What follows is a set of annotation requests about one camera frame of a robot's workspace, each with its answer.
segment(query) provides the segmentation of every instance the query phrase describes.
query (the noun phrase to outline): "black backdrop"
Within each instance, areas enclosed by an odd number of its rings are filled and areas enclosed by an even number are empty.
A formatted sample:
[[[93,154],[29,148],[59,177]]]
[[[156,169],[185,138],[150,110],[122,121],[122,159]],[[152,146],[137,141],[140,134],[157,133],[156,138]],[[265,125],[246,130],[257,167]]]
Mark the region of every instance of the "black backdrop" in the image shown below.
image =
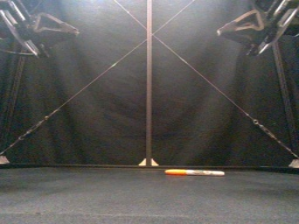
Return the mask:
[[[153,1],[153,31],[189,2]],[[53,47],[50,58],[25,59],[7,143],[101,76],[6,152],[10,162],[137,165],[145,158],[145,29],[119,5],[145,26],[145,0],[42,1],[39,11],[77,27],[79,35]],[[216,35],[245,11],[245,0],[193,1],[154,36],[289,145],[272,51],[248,57]],[[10,89],[11,60],[1,54],[1,95]],[[152,93],[158,165],[289,164],[288,152],[156,38]],[[2,97],[1,123],[6,101]]]

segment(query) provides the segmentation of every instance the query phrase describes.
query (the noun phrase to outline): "metal pole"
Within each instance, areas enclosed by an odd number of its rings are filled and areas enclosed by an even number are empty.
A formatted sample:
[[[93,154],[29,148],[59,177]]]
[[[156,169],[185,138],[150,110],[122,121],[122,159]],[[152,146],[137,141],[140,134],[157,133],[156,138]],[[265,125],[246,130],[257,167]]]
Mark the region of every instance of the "metal pole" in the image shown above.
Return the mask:
[[[297,141],[296,128],[294,128],[294,116],[293,116],[293,111],[292,111],[292,106],[289,101],[289,90],[288,90],[286,81],[285,81],[285,70],[284,70],[281,53],[280,53],[277,43],[273,43],[273,55],[274,55],[274,67],[276,67],[276,73],[278,78],[280,91],[281,91],[282,102],[284,102],[284,113],[285,113],[290,144],[292,144],[292,148],[297,152],[299,141]]]
[[[145,166],[152,164],[152,0],[146,0]]]

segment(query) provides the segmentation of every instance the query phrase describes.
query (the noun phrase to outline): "gray carpet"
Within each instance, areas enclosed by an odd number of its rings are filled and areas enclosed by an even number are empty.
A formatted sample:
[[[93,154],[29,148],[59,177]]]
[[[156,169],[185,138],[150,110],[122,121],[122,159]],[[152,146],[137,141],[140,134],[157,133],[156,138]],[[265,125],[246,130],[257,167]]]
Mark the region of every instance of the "gray carpet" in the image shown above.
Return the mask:
[[[0,223],[299,223],[299,175],[0,169]]]

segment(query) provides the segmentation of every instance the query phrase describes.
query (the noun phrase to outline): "wire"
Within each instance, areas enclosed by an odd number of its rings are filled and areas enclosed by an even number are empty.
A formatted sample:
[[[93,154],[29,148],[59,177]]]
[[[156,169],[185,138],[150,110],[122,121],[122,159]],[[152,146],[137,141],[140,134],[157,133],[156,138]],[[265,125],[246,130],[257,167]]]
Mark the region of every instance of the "wire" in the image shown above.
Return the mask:
[[[27,53],[27,52],[10,52],[10,51],[6,51],[5,49],[0,49],[0,52],[10,53],[10,54],[19,55],[19,56],[34,56],[31,53]]]
[[[43,0],[39,0],[39,2],[34,5],[33,9],[29,11],[30,14],[33,14],[35,12],[35,10],[38,9],[41,3]]]

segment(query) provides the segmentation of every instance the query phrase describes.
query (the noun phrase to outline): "marker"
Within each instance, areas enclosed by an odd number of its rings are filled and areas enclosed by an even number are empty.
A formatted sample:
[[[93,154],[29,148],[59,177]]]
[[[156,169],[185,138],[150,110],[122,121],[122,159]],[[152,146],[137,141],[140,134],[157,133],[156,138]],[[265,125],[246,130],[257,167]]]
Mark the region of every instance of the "marker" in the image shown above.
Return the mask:
[[[224,171],[165,170],[166,175],[224,176]]]

